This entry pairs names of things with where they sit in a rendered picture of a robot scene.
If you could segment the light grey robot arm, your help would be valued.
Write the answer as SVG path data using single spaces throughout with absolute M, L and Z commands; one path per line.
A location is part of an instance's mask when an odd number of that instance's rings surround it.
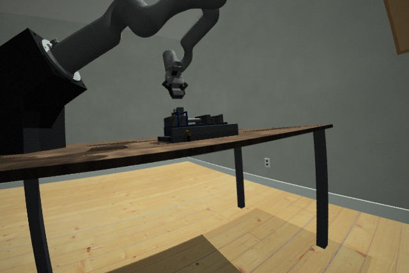
M 156 34 L 174 15 L 189 9 L 202 9 L 203 15 L 180 40 L 184 49 L 181 61 L 172 50 L 163 53 L 165 70 L 171 75 L 183 72 L 192 61 L 194 46 L 217 23 L 227 0 L 159 0 L 147 5 L 143 0 L 114 0 L 107 11 L 95 21 L 64 40 L 40 41 L 40 47 L 53 66 L 71 81 L 78 82 L 82 67 L 117 46 L 128 26 L 137 36 L 147 38 Z M 183 69 L 182 69 L 183 67 Z

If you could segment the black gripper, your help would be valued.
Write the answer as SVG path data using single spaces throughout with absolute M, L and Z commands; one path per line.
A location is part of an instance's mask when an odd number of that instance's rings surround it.
M 166 76 L 165 76 L 166 80 L 162 83 L 162 85 L 169 91 L 170 96 L 173 95 L 172 88 L 180 88 L 181 90 L 183 90 L 185 94 L 185 88 L 188 86 L 188 84 L 183 81 L 183 77 L 181 73 L 178 72 L 176 76 L 171 75 L 171 74 L 172 74 L 172 68 L 166 71 Z

